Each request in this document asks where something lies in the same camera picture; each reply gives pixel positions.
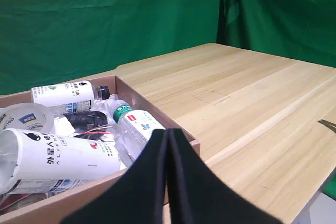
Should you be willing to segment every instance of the wood grain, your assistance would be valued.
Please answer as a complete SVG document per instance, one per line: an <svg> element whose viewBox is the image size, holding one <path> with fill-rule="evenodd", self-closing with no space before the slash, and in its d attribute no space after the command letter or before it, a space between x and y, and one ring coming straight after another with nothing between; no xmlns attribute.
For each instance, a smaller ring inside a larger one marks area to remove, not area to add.
<svg viewBox="0 0 336 224"><path fill-rule="evenodd" d="M334 68L205 44L95 76L111 73L193 134L224 183L284 223L336 167L336 135L318 123L336 123Z"/></svg>

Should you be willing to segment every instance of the brown cardboard box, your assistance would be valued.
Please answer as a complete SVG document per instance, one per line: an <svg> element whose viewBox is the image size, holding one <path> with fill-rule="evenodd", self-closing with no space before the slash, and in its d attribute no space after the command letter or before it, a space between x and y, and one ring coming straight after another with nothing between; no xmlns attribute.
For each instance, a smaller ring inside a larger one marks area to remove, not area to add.
<svg viewBox="0 0 336 224"><path fill-rule="evenodd" d="M118 94L120 99L127 101L127 103L129 103L134 109L141 109L150 112L165 128L181 128L177 123L150 103L146 98L142 97L139 93L133 90L119 77L106 76L91 79L89 81L97 86L109 86L110 93ZM29 91L1 97L0 108L22 102L30 102ZM199 154L199 142L190 135L190 133L184 129L183 131L192 147ZM2 215L0 216L0 222L34 224L59 223L63 217L83 207L88 202L102 194L111 185L113 185L124 172L125 169L75 189L66 191L62 194Z"/></svg>

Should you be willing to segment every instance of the black bottle cap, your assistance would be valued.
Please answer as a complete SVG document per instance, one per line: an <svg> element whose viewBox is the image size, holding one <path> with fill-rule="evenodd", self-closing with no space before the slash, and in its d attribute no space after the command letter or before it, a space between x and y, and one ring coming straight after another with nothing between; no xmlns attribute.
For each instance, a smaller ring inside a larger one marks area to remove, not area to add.
<svg viewBox="0 0 336 224"><path fill-rule="evenodd" d="M101 90L101 97L103 100L109 99L110 98L110 89L107 86L100 86Z"/></svg>

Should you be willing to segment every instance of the red wire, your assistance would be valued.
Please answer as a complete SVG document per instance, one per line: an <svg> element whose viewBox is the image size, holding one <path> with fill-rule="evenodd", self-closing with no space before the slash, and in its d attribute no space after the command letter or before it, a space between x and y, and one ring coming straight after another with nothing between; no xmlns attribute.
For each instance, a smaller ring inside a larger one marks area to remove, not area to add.
<svg viewBox="0 0 336 224"><path fill-rule="evenodd" d="M112 132L106 132L106 131L90 131L90 132L84 132L82 134L95 134L95 133L102 133L102 134L111 134L114 135Z"/></svg>

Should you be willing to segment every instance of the clear plastic bottle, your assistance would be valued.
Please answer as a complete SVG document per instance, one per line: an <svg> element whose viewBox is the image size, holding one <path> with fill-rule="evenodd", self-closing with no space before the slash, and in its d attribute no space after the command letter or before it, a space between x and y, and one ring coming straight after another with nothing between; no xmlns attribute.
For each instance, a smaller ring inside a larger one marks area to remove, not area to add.
<svg viewBox="0 0 336 224"><path fill-rule="evenodd" d="M80 81L35 87L30 90L31 101L50 107L55 117L66 113L90 110L97 101L110 98L107 86L96 87Z"/></svg>
<svg viewBox="0 0 336 224"><path fill-rule="evenodd" d="M116 143L119 142L126 148L133 161L142 152L153 130L164 129L149 112L134 110L123 100L111 103L109 112L117 123Z"/></svg>

